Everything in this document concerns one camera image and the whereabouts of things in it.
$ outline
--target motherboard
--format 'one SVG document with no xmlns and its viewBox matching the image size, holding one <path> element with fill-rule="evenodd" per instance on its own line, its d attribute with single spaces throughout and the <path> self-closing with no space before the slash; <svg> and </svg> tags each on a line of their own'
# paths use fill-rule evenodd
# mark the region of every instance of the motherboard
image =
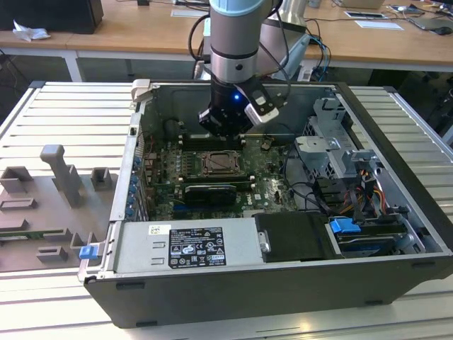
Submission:
<svg viewBox="0 0 453 340">
<path fill-rule="evenodd" d="M 287 149 L 268 136 L 243 137 L 233 145 L 152 140 L 144 154 L 150 220 L 297 210 L 282 175 Z"/>
</svg>

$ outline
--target white paper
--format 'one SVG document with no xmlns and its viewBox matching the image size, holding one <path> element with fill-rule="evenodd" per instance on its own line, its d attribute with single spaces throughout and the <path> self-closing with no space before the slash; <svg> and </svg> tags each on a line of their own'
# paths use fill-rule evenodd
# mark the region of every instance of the white paper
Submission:
<svg viewBox="0 0 453 340">
<path fill-rule="evenodd" d="M 32 39 L 47 39 L 50 38 L 49 33 L 44 28 L 28 28 L 22 25 L 19 25 L 14 21 L 14 35 L 22 40 L 30 42 Z"/>
<path fill-rule="evenodd" d="M 396 23 L 380 23 L 378 21 L 355 21 L 361 28 L 378 28 L 380 30 L 404 30 Z"/>
</svg>

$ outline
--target wooden desk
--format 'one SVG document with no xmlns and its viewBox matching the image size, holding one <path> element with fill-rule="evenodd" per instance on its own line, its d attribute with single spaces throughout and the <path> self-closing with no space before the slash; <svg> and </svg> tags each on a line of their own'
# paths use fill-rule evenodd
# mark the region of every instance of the wooden desk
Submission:
<svg viewBox="0 0 453 340">
<path fill-rule="evenodd" d="M 423 3 L 419 1 L 397 1 L 398 4 L 414 3 L 421 8 Z M 381 13 L 388 11 L 386 4 L 394 1 L 386 1 L 379 10 L 365 10 L 358 8 L 332 8 L 330 0 L 323 0 L 321 8 L 314 9 L 307 6 L 306 18 L 344 19 L 348 18 L 344 11 L 364 11 Z M 395 15 L 384 13 L 389 18 Z M 333 66 L 341 62 L 361 62 L 373 64 L 387 64 L 394 68 L 395 64 L 419 66 L 423 69 L 429 65 L 444 65 L 453 69 L 453 35 L 437 35 L 423 31 L 404 20 L 389 21 L 397 23 L 404 30 L 378 30 L 361 28 L 354 21 L 319 21 L 323 41 L 332 51 Z M 315 22 L 308 22 L 308 27 L 313 34 L 317 34 Z M 309 48 L 307 57 L 314 57 L 315 46 Z"/>
<path fill-rule="evenodd" d="M 83 79 L 77 64 L 80 57 L 190 61 L 187 38 L 196 19 L 172 17 L 171 0 L 159 1 L 168 4 L 148 7 L 137 6 L 136 1 L 103 0 L 105 15 L 93 35 L 51 32 L 49 40 L 26 42 L 11 32 L 0 32 L 0 48 L 13 55 L 63 57 L 73 81 Z M 345 10 L 332 7 L 331 0 L 323 0 L 321 8 L 307 7 L 305 17 L 347 19 Z M 382 7 L 374 12 L 381 11 L 388 9 Z M 319 21 L 323 41 L 332 51 L 331 66 L 453 72 L 453 35 L 440 36 L 402 20 L 394 22 L 404 30 L 361 28 L 354 21 Z M 309 29 L 316 34 L 313 21 L 309 22 Z M 199 28 L 194 36 L 194 46 L 201 40 L 201 31 Z M 319 47 L 309 46 L 304 65 L 313 67 L 320 56 Z"/>
</svg>

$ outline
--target computer case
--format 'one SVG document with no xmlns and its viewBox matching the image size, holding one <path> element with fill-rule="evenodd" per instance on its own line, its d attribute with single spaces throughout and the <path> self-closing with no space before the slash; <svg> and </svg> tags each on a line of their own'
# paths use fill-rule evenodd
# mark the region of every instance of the computer case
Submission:
<svg viewBox="0 0 453 340">
<path fill-rule="evenodd" d="M 0 30 L 13 21 L 30 28 L 93 34 L 104 15 L 101 0 L 0 0 Z"/>
</svg>

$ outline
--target desk leg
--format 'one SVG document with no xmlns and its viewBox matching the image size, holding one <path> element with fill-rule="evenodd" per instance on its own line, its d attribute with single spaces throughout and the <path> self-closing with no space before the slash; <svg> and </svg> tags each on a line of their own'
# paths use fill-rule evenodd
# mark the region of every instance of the desk leg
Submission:
<svg viewBox="0 0 453 340">
<path fill-rule="evenodd" d="M 299 76 L 297 76 L 297 81 L 310 81 L 311 78 L 311 73 L 313 72 L 313 69 L 316 67 L 318 64 L 317 60 L 302 60 L 300 66 L 300 72 Z"/>
<path fill-rule="evenodd" d="M 450 129 L 448 129 L 448 131 L 446 131 L 442 139 L 446 145 L 450 146 L 453 143 L 453 125 L 450 126 Z"/>
<path fill-rule="evenodd" d="M 85 81 L 85 77 L 83 72 L 79 68 L 79 64 L 77 63 L 77 53 L 76 51 L 64 51 L 62 57 L 66 61 L 66 65 L 69 70 L 69 74 L 71 75 L 72 81 L 82 82 Z"/>
<path fill-rule="evenodd" d="M 134 79 L 134 70 L 132 69 L 132 61 L 131 59 L 125 59 L 125 63 L 126 63 L 126 72 L 127 72 L 127 76 L 129 78 L 132 78 Z"/>
</svg>

